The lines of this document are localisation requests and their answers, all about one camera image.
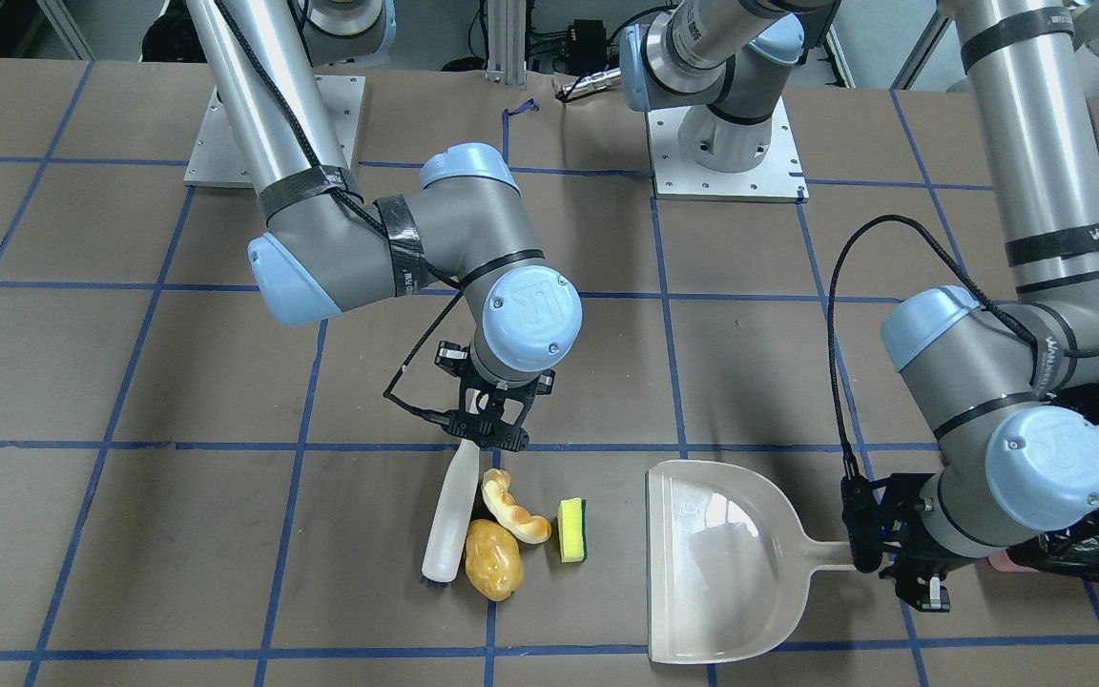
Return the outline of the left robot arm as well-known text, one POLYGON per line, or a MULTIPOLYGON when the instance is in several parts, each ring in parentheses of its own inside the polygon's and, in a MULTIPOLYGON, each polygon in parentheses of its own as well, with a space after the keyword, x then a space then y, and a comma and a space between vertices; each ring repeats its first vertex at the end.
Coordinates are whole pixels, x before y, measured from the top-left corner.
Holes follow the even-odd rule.
MULTIPOLYGON (((744 176, 775 147, 776 109, 801 56, 798 18, 820 1, 684 1, 625 27, 620 70, 630 108, 657 131, 681 120, 655 188, 670 201, 715 200, 704 184, 744 176)), ((999 303, 924 226, 956 278, 893 308, 881 326, 895 370, 943 457, 933 474, 872 479, 850 437, 836 332, 841 253, 820 291, 828 377, 842 459, 847 538, 839 569, 877 573, 915 612, 950 612, 952 570, 1099 510, 1099 426, 1053 405, 1099 383, 1099 144, 1077 73, 1063 1, 941 1, 961 36, 965 81, 980 118, 1015 299, 999 303)))

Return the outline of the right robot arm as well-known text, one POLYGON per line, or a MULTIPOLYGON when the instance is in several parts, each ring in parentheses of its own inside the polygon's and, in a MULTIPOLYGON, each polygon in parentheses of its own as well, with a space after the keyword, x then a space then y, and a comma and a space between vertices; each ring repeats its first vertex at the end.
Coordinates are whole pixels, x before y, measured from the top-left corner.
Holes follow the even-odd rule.
POLYGON ((492 145, 436 154, 414 193, 363 200, 288 1, 191 1, 266 230, 247 248, 280 323, 317 323, 440 281, 475 321, 441 343, 458 408, 406 412, 481 448, 528 447, 525 418, 582 326, 582 304, 546 261, 522 191, 492 145))

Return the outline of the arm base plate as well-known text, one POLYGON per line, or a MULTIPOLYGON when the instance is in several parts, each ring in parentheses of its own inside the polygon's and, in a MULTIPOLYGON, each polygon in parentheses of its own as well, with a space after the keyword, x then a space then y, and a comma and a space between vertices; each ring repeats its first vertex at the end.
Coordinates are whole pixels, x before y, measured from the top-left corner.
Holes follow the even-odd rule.
MULTIPOLYGON (((355 160, 366 78, 363 75, 318 75, 318 90, 324 106, 320 117, 338 140, 338 153, 318 152, 319 160, 352 168, 355 160)), ((260 190, 260 184, 274 182, 284 171, 308 168, 291 128, 279 114, 233 114, 218 90, 209 97, 208 108, 184 174, 184 182, 193 187, 260 190)))
POLYGON ((736 125, 707 106, 646 114, 662 199, 795 203, 810 198, 785 101, 768 120, 736 125))

